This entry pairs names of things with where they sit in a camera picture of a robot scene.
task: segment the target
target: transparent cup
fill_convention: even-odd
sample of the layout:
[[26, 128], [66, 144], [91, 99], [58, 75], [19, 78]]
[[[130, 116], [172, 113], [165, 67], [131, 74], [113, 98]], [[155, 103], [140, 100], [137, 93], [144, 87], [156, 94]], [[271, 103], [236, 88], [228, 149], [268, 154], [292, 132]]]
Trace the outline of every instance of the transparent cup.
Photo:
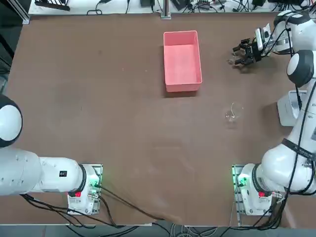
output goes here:
[[243, 115], [243, 106], [239, 102], [233, 102], [231, 109], [225, 113], [226, 121], [229, 123], [236, 122]]

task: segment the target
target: black ring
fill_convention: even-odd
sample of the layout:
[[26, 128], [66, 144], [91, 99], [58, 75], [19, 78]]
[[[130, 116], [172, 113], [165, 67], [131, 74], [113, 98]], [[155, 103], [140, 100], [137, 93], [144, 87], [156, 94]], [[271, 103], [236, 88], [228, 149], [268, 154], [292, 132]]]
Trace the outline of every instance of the black ring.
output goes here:
[[259, 165], [260, 164], [255, 164], [255, 166], [252, 169], [252, 172], [251, 172], [252, 183], [257, 192], [263, 192], [265, 194], [265, 197], [268, 197], [272, 194], [272, 192], [266, 191], [263, 188], [261, 188], [260, 184], [257, 181], [257, 168]]

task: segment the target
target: floor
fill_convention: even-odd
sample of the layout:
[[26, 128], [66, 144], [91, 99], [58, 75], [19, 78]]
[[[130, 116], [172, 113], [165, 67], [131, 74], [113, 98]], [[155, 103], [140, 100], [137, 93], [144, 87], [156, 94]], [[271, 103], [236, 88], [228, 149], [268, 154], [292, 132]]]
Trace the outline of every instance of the floor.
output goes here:
[[[165, 228], [170, 231], [171, 224], [168, 222], [159, 222]], [[225, 227], [221, 227], [217, 230], [213, 237], [219, 237], [225, 230]], [[83, 237], [99, 237], [102, 235], [108, 235], [115, 233], [112, 227], [97, 226], [95, 229], [87, 230], [82, 228], [75, 229]], [[180, 233], [181, 226], [177, 226], [177, 233]], [[205, 228], [198, 228], [199, 231], [205, 230]], [[71, 232], [65, 226], [0, 226], [1, 237], [78, 237], [75, 233]], [[316, 235], [316, 230], [289, 230], [279, 228], [277, 230], [268, 231], [234, 231], [230, 230], [225, 233], [224, 237], [311, 237]], [[126, 234], [126, 237], [168, 237], [170, 236], [165, 230], [158, 226], [152, 227], [139, 227], [137, 230]]]

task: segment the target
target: white joint cover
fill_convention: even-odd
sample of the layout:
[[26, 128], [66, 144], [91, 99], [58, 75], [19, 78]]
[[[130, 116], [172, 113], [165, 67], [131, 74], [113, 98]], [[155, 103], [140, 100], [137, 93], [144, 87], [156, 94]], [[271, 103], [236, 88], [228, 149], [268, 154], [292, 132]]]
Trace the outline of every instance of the white joint cover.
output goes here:
[[0, 138], [5, 141], [15, 139], [22, 128], [22, 116], [13, 105], [5, 105], [0, 109]]

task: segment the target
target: black cable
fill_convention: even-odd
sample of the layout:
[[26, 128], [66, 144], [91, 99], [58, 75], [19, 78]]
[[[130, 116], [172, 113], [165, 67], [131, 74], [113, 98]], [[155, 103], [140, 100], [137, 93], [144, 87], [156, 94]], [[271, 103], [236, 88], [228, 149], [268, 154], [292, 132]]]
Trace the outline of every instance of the black cable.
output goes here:
[[170, 235], [170, 232], [169, 230], [167, 230], [165, 227], [163, 227], [162, 225], [158, 224], [158, 223], [152, 223], [153, 225], [155, 226], [159, 226], [160, 228], [162, 228], [163, 230], [165, 230], [169, 235]]
[[198, 9], [198, 12], [201, 13], [200, 9], [199, 9], [199, 4], [197, 3], [197, 9]]
[[222, 237], [230, 228], [231, 227], [227, 227], [227, 229], [224, 232], [222, 232], [222, 234], [219, 237]]
[[210, 8], [212, 8], [212, 9], [214, 9], [215, 10], [215, 12], [217, 12], [218, 13], [218, 11], [214, 8], [214, 7], [212, 7], [212, 6], [209, 6]]
[[159, 0], [157, 0], [157, 2], [158, 2], [158, 5], [159, 5], [160, 10], [163, 11], [163, 9], [162, 9], [162, 7], [161, 7], [161, 5], [160, 5]]
[[77, 236], [80, 236], [80, 237], [85, 237], [85, 236], [83, 236], [83, 235], [81, 235], [81, 234], [79, 234], [77, 231], [75, 231], [75, 230], [73, 230], [73, 229], [71, 229], [69, 226], [66, 226], [69, 230], [71, 230], [72, 232], [74, 232]]
[[[86, 226], [85, 224], [83, 224], [81, 221], [79, 221], [79, 219], [77, 217], [75, 217], [74, 215], [71, 215], [67, 212], [64, 212], [64, 211], [58, 211], [58, 210], [55, 210], [54, 208], [46, 208], [46, 207], [42, 207], [42, 206], [38, 206], [34, 203], [32, 203], [31, 200], [29, 200], [28, 196], [27, 195], [21, 195], [30, 205], [34, 206], [34, 207], [37, 207], [39, 209], [43, 209], [43, 210], [48, 210], [48, 211], [53, 211], [53, 212], [56, 212], [58, 213], [59, 215], [61, 215], [64, 219], [66, 219], [71, 225], [75, 226], [75, 227], [84, 227], [86, 229], [94, 229], [96, 226]], [[68, 218], [66, 218], [65, 216], [63, 216], [61, 213], [65, 214], [65, 215], [68, 215], [72, 218], [74, 218], [79, 224], [80, 226], [77, 226], [76, 224], [74, 224], [72, 221], [70, 221]]]
[[111, 224], [112, 224], [115, 228], [117, 228], [117, 229], [120, 229], [120, 228], [125, 227], [125, 226], [118, 226], [118, 225], [114, 222], [114, 220], [113, 220], [113, 218], [112, 218], [112, 215], [111, 215], [111, 212], [110, 212], [110, 209], [109, 209], [109, 206], [108, 206], [108, 203], [105, 201], [105, 199], [104, 199], [102, 196], [99, 196], [99, 199], [104, 203], [104, 205], [105, 205], [105, 207], [106, 207], [106, 209], [107, 209], [107, 213], [108, 213], [109, 219], [110, 219], [110, 221], [111, 221]]
[[313, 180], [314, 180], [314, 177], [315, 177], [315, 165], [314, 165], [314, 161], [312, 160], [312, 175], [311, 175], [311, 178], [310, 178], [310, 181], [308, 183], [308, 185], [301, 191], [298, 191], [298, 192], [290, 192], [291, 195], [302, 195], [304, 194], [312, 185], [313, 183]]
[[220, 8], [221, 8], [221, 9], [223, 9], [223, 10], [224, 10], [224, 12], [226, 12], [226, 11], [225, 11], [225, 6], [222, 4], [221, 0], [218, 0], [218, 2], [219, 2], [219, 4], [221, 5], [221, 7], [220, 7]]
[[45, 203], [45, 202], [36, 200], [35, 198], [33, 198], [33, 197], [30, 196], [30, 195], [28, 195], [28, 198], [27, 198], [27, 197], [24, 197], [24, 196], [22, 196], [22, 197], [23, 197], [25, 200], [29, 200], [29, 201], [31, 201], [31, 202], [35, 202], [35, 203], [44, 205], [44, 206], [46, 206], [46, 207], [48, 207], [48, 208], [65, 210], [65, 211], [67, 211], [67, 212], [68, 212], [68, 211], [75, 212], [75, 213], [81, 214], [82, 216], [85, 216], [85, 217], [87, 217], [87, 218], [89, 218], [89, 219], [91, 219], [91, 220], [98, 221], [98, 222], [100, 222], [100, 223], [102, 223], [102, 224], [105, 224], [105, 225], [108, 225], [108, 226], [113, 226], [113, 225], [110, 224], [110, 223], [107, 223], [107, 222], [105, 222], [105, 221], [102, 221], [102, 220], [100, 220], [100, 219], [98, 219], [98, 218], [94, 218], [94, 217], [89, 216], [89, 215], [87, 215], [87, 214], [85, 214], [85, 213], [82, 213], [82, 212], [80, 212], [80, 211], [73, 210], [73, 209], [69, 209], [69, 208], [66, 208], [66, 207], [54, 206], [54, 205], [50, 205], [50, 204], [48, 204], [48, 203]]
[[131, 228], [130, 230], [126, 231], [125, 233], [121, 233], [121, 234], [119, 234], [118, 236], [115, 236], [115, 237], [120, 237], [120, 236], [123, 236], [125, 234], [128, 234], [128, 233], [136, 230], [137, 228], [139, 228], [139, 226], [135, 226], [133, 229]]
[[127, 12], [128, 12], [129, 1], [130, 1], [130, 0], [127, 0], [127, 8], [126, 8], [125, 14], [127, 14]]
[[299, 11], [299, 9], [296, 9], [296, 8], [293, 6], [293, 4], [291, 4], [291, 7], [292, 7], [295, 11]]
[[124, 202], [125, 204], [127, 204], [128, 206], [133, 207], [134, 209], [136, 209], [137, 211], [143, 213], [144, 215], [149, 216], [150, 218], [153, 218], [153, 219], [156, 219], [156, 220], [164, 221], [164, 219], [162, 219], [162, 218], [160, 218], [160, 217], [153, 216], [152, 214], [147, 213], [146, 211], [144, 211], [144, 210], [142, 210], [142, 209], [136, 207], [135, 205], [129, 203], [128, 201], [122, 199], [121, 197], [119, 197], [118, 195], [116, 195], [115, 193], [113, 193], [112, 191], [110, 191], [110, 190], [108, 190], [108, 189], [106, 189], [106, 188], [104, 188], [104, 187], [102, 187], [102, 186], [100, 186], [100, 185], [94, 185], [94, 186], [97, 187], [97, 188], [101, 188], [101, 189], [107, 191], [107, 192], [110, 193], [111, 195], [115, 196], [116, 198], [118, 198], [119, 200], [121, 200], [122, 202]]
[[186, 11], [186, 9], [188, 8], [188, 5], [186, 6], [186, 8], [184, 8], [184, 10], [183, 10], [183, 12], [182, 13], [184, 13], [185, 11]]
[[242, 0], [240, 0], [240, 2], [238, 2], [238, 1], [236, 1], [236, 0], [232, 0], [232, 1], [237, 2], [237, 3], [240, 3], [240, 5], [242, 6], [242, 8], [243, 8], [243, 9], [245, 9], [245, 11], [247, 11], [246, 6], [245, 6], [244, 4], [242, 4], [242, 3], [241, 3], [241, 2], [242, 2]]
[[272, 9], [272, 11], [274, 11], [278, 6], [278, 3], [276, 3], [276, 6]]
[[298, 102], [298, 108], [301, 110], [301, 108], [302, 108], [302, 100], [301, 100], [300, 92], [298, 91], [297, 85], [295, 85], [295, 91], [296, 91], [296, 97], [297, 97], [297, 102]]
[[286, 29], [284, 29], [284, 30], [279, 34], [279, 36], [277, 37], [276, 41], [273, 43], [272, 47], [269, 49], [269, 51], [266, 53], [266, 55], [263, 55], [263, 56], [262, 56], [262, 58], [266, 57], [266, 56], [271, 52], [271, 50], [273, 49], [273, 47], [275, 46], [275, 44], [277, 43], [278, 39], [281, 37], [281, 35], [283, 34], [284, 31], [286, 31]]
[[3, 63], [5, 66], [8, 67], [8, 69], [11, 69], [11, 65], [1, 57], [0, 57], [0, 63]]
[[290, 55], [290, 53], [278, 53], [278, 52], [272, 52], [274, 54], [277, 54], [277, 55]]
[[12, 50], [12, 48], [10, 47], [10, 45], [7, 43], [7, 41], [5, 40], [5, 38], [0, 34], [0, 43], [3, 45], [4, 49], [6, 50], [6, 52], [10, 55], [10, 57], [13, 59], [14, 57], [14, 52]]
[[125, 234], [128, 234], [134, 230], [136, 230], [137, 228], [139, 228], [139, 226], [133, 226], [125, 231], [122, 231], [122, 232], [118, 232], [118, 233], [113, 233], [113, 234], [108, 234], [108, 235], [103, 235], [103, 236], [99, 236], [99, 237], [109, 237], [109, 236], [115, 236], [115, 237], [119, 237], [119, 236], [123, 236]]
[[[289, 44], [289, 48], [290, 48], [290, 55], [291, 55], [291, 57], [293, 57], [294, 53], [293, 53], [292, 44], [291, 44], [290, 29], [287, 29], [286, 27], [285, 27], [285, 29], [286, 29], [286, 32], [287, 32], [288, 44]], [[297, 85], [295, 85], [295, 91], [296, 91], [298, 107], [301, 110], [301, 108], [302, 108], [302, 100], [301, 100], [300, 93], [299, 93]]]
[[89, 15], [90, 12], [95, 12], [95, 14], [97, 14], [97, 15], [102, 15], [103, 12], [102, 12], [100, 9], [97, 9], [97, 8], [98, 8], [98, 5], [101, 4], [101, 3], [102, 3], [102, 0], [100, 0], [100, 1], [96, 4], [95, 10], [89, 10], [89, 11], [87, 11], [87, 16]]

